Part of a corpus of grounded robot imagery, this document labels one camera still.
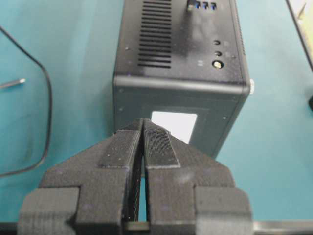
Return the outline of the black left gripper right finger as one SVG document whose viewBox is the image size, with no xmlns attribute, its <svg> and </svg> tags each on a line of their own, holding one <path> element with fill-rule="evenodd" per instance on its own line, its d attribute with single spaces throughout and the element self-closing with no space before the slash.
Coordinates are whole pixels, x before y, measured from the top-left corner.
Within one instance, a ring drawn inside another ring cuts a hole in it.
<svg viewBox="0 0 313 235">
<path fill-rule="evenodd" d="M 249 198 L 226 166 L 149 119 L 142 134 L 150 234 L 253 234 Z"/>
</svg>

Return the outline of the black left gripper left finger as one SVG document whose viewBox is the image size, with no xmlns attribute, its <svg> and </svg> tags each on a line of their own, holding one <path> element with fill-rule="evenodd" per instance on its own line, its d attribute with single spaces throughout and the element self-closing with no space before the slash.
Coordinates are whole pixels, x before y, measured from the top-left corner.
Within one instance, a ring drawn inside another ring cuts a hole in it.
<svg viewBox="0 0 313 235">
<path fill-rule="evenodd" d="M 20 209 L 20 235 L 120 235 L 139 212 L 143 119 L 48 169 Z"/>
</svg>

